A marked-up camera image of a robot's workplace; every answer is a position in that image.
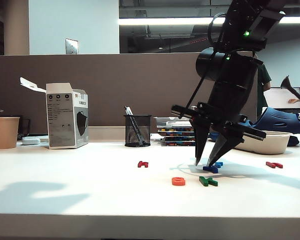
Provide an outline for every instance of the paper cup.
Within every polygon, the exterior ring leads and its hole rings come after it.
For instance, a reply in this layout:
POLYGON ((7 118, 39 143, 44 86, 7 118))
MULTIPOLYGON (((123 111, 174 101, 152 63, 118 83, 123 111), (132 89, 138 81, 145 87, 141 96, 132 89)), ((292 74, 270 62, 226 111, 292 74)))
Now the paper cup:
POLYGON ((16 148, 20 117, 0 117, 0 149, 16 148))

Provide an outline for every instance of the person's hand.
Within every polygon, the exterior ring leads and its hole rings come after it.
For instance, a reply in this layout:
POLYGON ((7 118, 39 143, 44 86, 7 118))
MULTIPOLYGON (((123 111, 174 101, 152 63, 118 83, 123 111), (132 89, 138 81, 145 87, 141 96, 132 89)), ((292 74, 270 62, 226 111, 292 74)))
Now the person's hand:
POLYGON ((293 99, 291 98, 291 99, 288 100, 288 104, 289 104, 289 103, 290 103, 290 104, 292 104, 292 103, 294 104, 294 103, 297 103, 297 102, 300 102, 300 100, 299 100, 299 99, 296 99, 296 98, 293 98, 293 99))

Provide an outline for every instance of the computer monitor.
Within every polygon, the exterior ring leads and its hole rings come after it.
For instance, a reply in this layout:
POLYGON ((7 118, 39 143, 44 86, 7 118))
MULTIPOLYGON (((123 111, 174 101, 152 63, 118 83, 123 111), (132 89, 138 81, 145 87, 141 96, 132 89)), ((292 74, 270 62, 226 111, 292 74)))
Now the computer monitor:
MULTIPOLYGON (((300 87, 294 87, 300 93, 300 87)), ((296 103, 288 103, 289 99, 296 99, 296 96, 290 93, 288 89, 274 87, 264 92, 266 102, 269 107, 290 113, 300 113, 300 101, 296 103)))

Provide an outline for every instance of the wall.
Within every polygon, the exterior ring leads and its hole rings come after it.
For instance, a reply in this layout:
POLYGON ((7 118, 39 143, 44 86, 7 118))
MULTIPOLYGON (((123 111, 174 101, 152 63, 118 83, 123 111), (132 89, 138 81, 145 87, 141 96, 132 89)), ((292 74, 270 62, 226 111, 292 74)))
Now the wall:
POLYGON ((285 76, 293 87, 300 87, 300 38, 270 43, 258 54, 271 76, 271 86, 279 87, 285 76))
POLYGON ((66 38, 80 54, 118 54, 118 19, 118 0, 29 0, 30 54, 65 54, 66 38))
MULTIPOLYGON (((89 95, 89 125, 123 126, 124 106, 134 114, 172 116, 173 104, 185 106, 200 78, 198 53, 79 54, 0 56, 0 109, 32 120, 32 133, 46 133, 45 95, 20 85, 24 77, 46 83, 70 82, 89 95)), ((194 105, 208 100, 212 81, 204 81, 194 105)), ((256 88, 242 111, 256 118, 256 88)), ((152 121, 152 132, 155 123, 152 121)))
POLYGON ((29 1, 7 0, 4 15, 5 55, 28 55, 29 1))

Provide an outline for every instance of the ceiling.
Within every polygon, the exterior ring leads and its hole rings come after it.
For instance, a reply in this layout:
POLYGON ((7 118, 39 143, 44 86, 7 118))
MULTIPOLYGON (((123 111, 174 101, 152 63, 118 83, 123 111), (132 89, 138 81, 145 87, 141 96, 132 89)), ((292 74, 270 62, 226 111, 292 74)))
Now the ceiling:
MULTIPOLYGON (((0 0, 0 55, 4 55, 4 4, 0 0)), ((119 0, 119 17, 179 18, 210 17, 226 12, 231 0, 119 0)), ((287 16, 300 16, 300 0, 287 0, 287 16)), ((213 36, 218 35, 218 27, 213 36)), ((300 38, 300 25, 278 25, 268 42, 300 38)), ((207 26, 120 26, 121 53, 200 52, 209 47, 207 26)))

